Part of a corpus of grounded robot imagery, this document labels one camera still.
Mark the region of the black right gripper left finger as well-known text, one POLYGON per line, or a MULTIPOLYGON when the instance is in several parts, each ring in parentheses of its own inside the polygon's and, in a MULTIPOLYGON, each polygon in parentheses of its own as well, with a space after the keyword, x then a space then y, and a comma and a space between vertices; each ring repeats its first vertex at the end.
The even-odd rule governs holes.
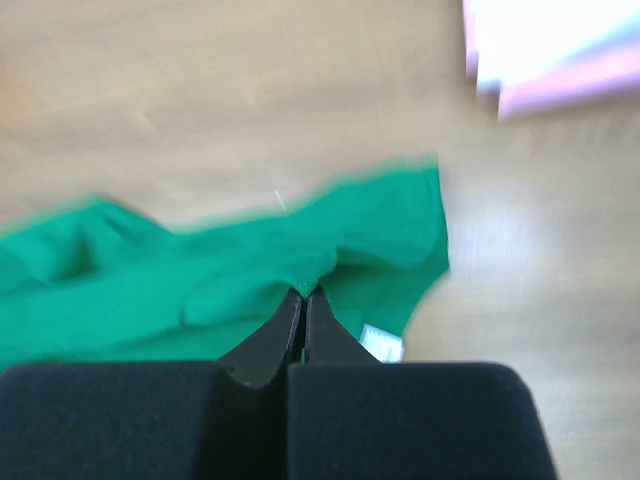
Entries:
POLYGON ((1 377, 5 479, 282 479, 302 299, 217 361, 40 363, 1 377))

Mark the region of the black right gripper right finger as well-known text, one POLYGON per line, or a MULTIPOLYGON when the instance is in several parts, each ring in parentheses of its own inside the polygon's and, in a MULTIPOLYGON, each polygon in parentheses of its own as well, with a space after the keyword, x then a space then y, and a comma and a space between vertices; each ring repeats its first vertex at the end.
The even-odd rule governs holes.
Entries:
POLYGON ((528 386, 497 363, 383 363, 308 298, 287 373, 291 479, 553 479, 528 386))

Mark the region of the green t shirt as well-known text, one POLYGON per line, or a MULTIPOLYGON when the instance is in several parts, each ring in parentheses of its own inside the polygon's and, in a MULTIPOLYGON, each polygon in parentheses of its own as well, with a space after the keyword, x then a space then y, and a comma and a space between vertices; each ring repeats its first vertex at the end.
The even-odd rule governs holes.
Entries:
POLYGON ((398 336, 448 267, 431 158, 184 231, 89 197, 3 232, 1 365, 214 360, 317 287, 351 335, 398 336))

